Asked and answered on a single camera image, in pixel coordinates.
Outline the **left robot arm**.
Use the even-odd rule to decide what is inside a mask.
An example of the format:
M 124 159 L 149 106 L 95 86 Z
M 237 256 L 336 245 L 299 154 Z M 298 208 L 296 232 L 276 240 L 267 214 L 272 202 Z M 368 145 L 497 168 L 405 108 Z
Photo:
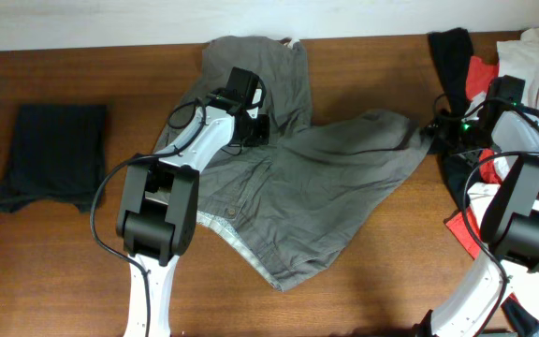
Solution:
M 173 279 L 197 225 L 199 178 L 228 146 L 266 143 L 269 118 L 260 113 L 264 96 L 229 98 L 210 94 L 190 102 L 177 137 L 154 154 L 123 165 L 124 191 L 116 233 L 130 265 L 127 336 L 169 336 Z

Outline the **grey shorts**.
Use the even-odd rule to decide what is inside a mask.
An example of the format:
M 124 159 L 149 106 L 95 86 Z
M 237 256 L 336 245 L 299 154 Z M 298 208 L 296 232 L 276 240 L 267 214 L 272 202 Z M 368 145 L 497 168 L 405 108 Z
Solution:
M 270 131 L 265 146 L 212 159 L 200 177 L 197 219 L 287 291 L 334 262 L 423 161 L 430 137 L 390 110 L 314 125 L 307 52 L 298 41 L 220 37 L 202 56 L 184 100 L 225 85 L 233 67 L 250 70 L 267 88 Z

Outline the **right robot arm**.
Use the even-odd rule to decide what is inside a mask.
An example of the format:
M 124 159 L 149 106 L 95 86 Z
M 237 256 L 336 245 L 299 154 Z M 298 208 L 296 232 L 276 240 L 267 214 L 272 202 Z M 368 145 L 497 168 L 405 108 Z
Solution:
M 414 325 L 415 336 L 478 336 L 512 293 L 512 283 L 539 273 L 539 110 L 522 104 L 525 82 L 502 76 L 490 82 L 486 98 L 463 116 L 444 116 L 459 125 L 459 142 L 469 151 L 493 150 L 472 174 L 498 158 L 512 161 L 509 173 L 473 229 L 480 250 L 455 293 Z

